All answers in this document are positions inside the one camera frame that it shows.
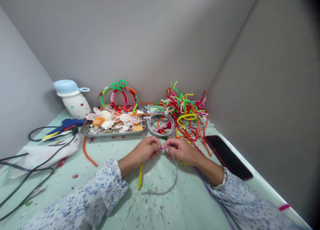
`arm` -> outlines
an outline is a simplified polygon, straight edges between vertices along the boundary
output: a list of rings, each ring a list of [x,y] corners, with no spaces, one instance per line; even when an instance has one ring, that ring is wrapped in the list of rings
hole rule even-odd
[[[171,138],[164,147],[169,157],[174,155],[198,167],[208,177],[210,191],[229,210],[241,229],[300,229],[245,182],[202,155],[186,141]]]
[[[26,222],[19,230],[97,229],[128,189],[123,178],[148,158],[159,154],[156,137],[143,139],[119,161],[108,160],[86,185],[77,187],[43,212]]]

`sleeve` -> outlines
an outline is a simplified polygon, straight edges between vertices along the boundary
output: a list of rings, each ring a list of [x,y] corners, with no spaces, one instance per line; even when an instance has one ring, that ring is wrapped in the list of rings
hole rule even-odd
[[[108,160],[86,185],[77,187],[18,229],[97,229],[127,189],[118,162]]]
[[[302,229],[271,202],[224,169],[223,183],[216,188],[209,185],[209,189],[229,210],[241,229]]]

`water bottle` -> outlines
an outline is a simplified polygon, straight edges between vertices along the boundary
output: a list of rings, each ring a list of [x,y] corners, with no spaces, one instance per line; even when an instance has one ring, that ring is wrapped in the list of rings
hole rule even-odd
[[[53,83],[57,95],[62,97],[63,103],[73,118],[84,119],[91,113],[91,108],[81,92],[89,92],[89,88],[79,88],[73,80],[59,80]]]

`light green table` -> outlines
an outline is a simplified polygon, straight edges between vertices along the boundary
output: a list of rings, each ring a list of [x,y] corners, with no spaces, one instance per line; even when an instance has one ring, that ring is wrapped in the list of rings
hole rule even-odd
[[[71,118],[65,110],[53,120],[49,126],[59,126],[65,118]],[[43,137],[48,130],[39,134]],[[269,199],[275,206],[282,206],[285,201],[277,192],[252,168],[239,152],[214,128],[206,130],[207,135],[219,135],[251,170],[254,178],[246,181],[251,188]],[[99,165],[94,167],[83,154],[82,146],[78,152],[67,159],[61,168],[45,183],[47,190],[33,198],[30,206],[22,206],[10,217],[0,222],[0,229],[16,229],[32,215],[44,210],[48,205],[56,202],[62,196],[72,191],[72,187],[85,184],[96,171],[102,167],[105,160],[119,160],[128,154],[144,137],[150,136],[148,131],[143,135],[126,136],[124,139],[115,137],[95,138],[92,143],[87,140],[86,148],[89,156]],[[203,144],[197,142],[199,148],[207,155]],[[220,164],[215,155],[211,158]],[[0,201],[5,199],[20,183],[21,179],[8,180],[8,171],[0,171]],[[22,199],[39,184],[48,173],[37,173],[27,180],[20,190],[0,209],[0,216],[12,210]],[[141,195],[146,190],[166,191],[175,178],[175,164],[162,153],[153,161],[143,164],[143,183],[138,190],[138,170],[130,173],[126,180],[129,188],[111,215],[102,221],[100,229],[231,229],[220,207],[208,194],[199,177],[189,166],[178,163],[178,181],[173,190],[163,196]],[[285,213],[298,224],[309,228],[293,209]]]

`right hand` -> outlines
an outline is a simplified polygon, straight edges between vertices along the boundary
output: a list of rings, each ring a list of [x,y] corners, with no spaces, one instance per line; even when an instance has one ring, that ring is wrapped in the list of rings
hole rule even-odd
[[[169,159],[172,159],[171,155],[173,155],[191,166],[198,166],[203,158],[205,158],[204,155],[181,138],[169,138],[164,143],[163,147],[166,150]]]

